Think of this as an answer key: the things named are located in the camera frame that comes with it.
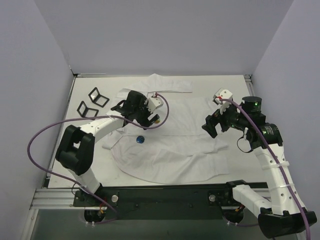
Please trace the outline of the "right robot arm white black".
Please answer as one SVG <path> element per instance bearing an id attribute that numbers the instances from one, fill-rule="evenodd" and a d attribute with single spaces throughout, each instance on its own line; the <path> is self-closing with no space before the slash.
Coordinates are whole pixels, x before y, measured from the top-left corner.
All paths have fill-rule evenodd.
<path id="1" fill-rule="evenodd" d="M 230 128 L 242 132 L 242 139 L 250 145 L 249 152 L 261 166 L 270 199 L 259 195 L 242 180 L 230 183 L 229 196 L 255 215 L 266 238 L 305 232 L 305 238 L 311 239 L 311 226 L 317 222 L 317 216 L 307 209 L 296 190 L 282 136 L 275 124 L 266 122 L 261 112 L 262 99 L 246 96 L 237 104 L 232 96 L 219 93 L 213 97 L 213 102 L 219 109 L 206 117 L 202 129 L 212 138 L 218 135 L 217 125 L 223 133 Z"/>

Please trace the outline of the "white garment shirt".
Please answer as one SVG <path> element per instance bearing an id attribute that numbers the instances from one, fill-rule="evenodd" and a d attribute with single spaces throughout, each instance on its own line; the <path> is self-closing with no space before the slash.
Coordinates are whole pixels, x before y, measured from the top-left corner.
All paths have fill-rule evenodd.
<path id="1" fill-rule="evenodd" d="M 225 150 L 228 144 L 211 138 L 202 128 L 215 110 L 211 100 L 217 80 L 210 76 L 123 77 L 113 79 L 112 103 L 125 99 L 131 90 L 147 96 L 159 92 L 169 106 L 158 114 L 165 124 L 143 130 L 132 124 L 116 130 L 102 141 L 115 164 L 124 173 L 157 184 L 187 184 L 208 181 L 229 173 Z M 144 143 L 136 142 L 144 136 Z"/>

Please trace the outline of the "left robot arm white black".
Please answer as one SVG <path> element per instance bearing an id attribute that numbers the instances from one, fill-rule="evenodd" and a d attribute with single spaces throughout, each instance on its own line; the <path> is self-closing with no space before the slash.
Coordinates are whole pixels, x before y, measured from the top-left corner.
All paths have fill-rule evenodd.
<path id="1" fill-rule="evenodd" d="M 103 199 L 102 192 L 98 190 L 101 183 L 91 168 L 95 143 L 134 121 L 143 129 L 151 127 L 160 118 L 158 114 L 152 116 L 153 113 L 163 104 L 163 100 L 157 95 L 147 98 L 142 93 L 131 90 L 127 98 L 111 107 L 106 116 L 81 126 L 69 125 L 65 129 L 55 159 L 86 192 L 84 199 L 90 205 L 96 206 Z"/>

